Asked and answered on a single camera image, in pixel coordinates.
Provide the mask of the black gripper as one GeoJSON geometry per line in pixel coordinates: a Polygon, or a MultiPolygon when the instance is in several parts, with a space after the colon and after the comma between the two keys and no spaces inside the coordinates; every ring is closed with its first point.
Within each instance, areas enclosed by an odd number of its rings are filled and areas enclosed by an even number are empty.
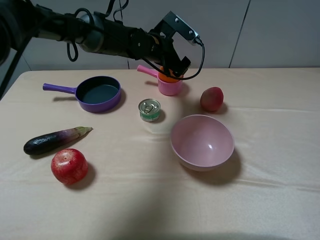
{"type": "Polygon", "coordinates": [[[154,32],[145,32],[141,28],[130,35],[129,51],[135,60],[148,60],[161,65],[160,78],[183,76],[191,65],[186,56],[180,60],[172,39],[154,32]]]}

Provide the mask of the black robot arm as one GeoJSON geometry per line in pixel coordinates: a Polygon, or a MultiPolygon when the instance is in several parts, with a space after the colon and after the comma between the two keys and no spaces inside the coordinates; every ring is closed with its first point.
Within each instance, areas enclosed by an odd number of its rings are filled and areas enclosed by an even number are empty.
{"type": "Polygon", "coordinates": [[[174,46],[173,35],[178,28],[170,26],[165,20],[149,32],[141,28],[123,25],[118,20],[108,20],[112,8],[106,13],[91,13],[79,8],[74,13],[56,13],[49,8],[33,5],[29,0],[2,0],[0,2],[0,62],[3,64],[11,49],[16,54],[0,84],[3,95],[18,62],[32,38],[66,42],[73,47],[74,57],[78,59],[81,47],[88,53],[120,56],[143,60],[155,68],[164,68],[164,73],[172,71],[180,77],[191,65],[187,58],[179,58],[174,46]]]}

